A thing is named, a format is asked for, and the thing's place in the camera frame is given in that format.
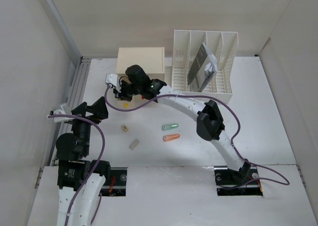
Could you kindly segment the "cream drawer cabinet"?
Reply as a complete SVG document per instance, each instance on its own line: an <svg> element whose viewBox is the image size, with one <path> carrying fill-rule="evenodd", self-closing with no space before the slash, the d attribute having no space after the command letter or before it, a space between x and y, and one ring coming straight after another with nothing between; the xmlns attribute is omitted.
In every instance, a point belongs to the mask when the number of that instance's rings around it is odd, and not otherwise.
<svg viewBox="0 0 318 226"><path fill-rule="evenodd" d="M150 79L164 81L164 47L119 48L115 73L128 81L125 71L132 65L139 65Z"/></svg>

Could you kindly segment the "grey setup guide booklet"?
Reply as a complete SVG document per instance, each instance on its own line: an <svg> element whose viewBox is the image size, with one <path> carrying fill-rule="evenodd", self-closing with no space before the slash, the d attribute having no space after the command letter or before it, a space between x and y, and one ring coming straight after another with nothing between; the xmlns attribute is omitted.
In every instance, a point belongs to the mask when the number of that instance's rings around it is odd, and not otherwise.
<svg viewBox="0 0 318 226"><path fill-rule="evenodd" d="M202 92L218 70L218 60L202 43L187 75L188 90Z"/></svg>

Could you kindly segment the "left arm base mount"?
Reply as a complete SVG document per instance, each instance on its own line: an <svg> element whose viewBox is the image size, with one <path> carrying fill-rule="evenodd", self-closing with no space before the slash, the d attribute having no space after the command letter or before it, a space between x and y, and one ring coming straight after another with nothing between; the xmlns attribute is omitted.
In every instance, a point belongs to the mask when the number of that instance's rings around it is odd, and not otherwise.
<svg viewBox="0 0 318 226"><path fill-rule="evenodd" d="M126 167L112 167L110 176L106 179L100 192L103 197L124 197L126 196L127 184Z"/></svg>

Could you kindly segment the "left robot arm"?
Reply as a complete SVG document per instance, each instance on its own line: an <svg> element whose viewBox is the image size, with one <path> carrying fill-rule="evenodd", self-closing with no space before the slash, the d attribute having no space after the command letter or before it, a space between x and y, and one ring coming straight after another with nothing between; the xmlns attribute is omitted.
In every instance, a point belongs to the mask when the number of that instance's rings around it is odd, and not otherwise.
<svg viewBox="0 0 318 226"><path fill-rule="evenodd" d="M85 160L89 154L91 127L108 118L104 97L89 106L83 102L70 110L62 104L50 115L55 122L70 124L71 132L56 140L58 160L59 209L58 226L92 225L101 203L101 188L111 180L111 167L97 158Z"/></svg>

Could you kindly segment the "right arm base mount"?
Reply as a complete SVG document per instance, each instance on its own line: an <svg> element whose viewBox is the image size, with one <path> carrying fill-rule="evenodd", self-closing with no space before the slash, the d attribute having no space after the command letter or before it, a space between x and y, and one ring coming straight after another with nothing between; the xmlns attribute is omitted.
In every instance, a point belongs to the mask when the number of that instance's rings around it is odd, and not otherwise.
<svg viewBox="0 0 318 226"><path fill-rule="evenodd" d="M256 167L241 174L226 166L219 166L214 168L214 174L218 196L263 196L259 180L246 184L259 177Z"/></svg>

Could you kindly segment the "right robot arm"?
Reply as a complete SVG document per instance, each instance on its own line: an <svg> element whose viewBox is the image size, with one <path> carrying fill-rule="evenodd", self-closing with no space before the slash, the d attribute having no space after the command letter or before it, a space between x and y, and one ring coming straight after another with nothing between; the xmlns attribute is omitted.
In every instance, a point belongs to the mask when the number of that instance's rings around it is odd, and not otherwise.
<svg viewBox="0 0 318 226"><path fill-rule="evenodd" d="M113 88L115 97L131 101L135 95L146 100L172 107L196 122L197 135L212 143L224 158L230 171L231 180L242 183L248 178L250 164L233 146L225 132L224 119L214 100L203 102L189 95L182 95L160 79L150 79L139 65L133 65L125 71L128 82L121 80L116 74L108 74L106 83Z"/></svg>

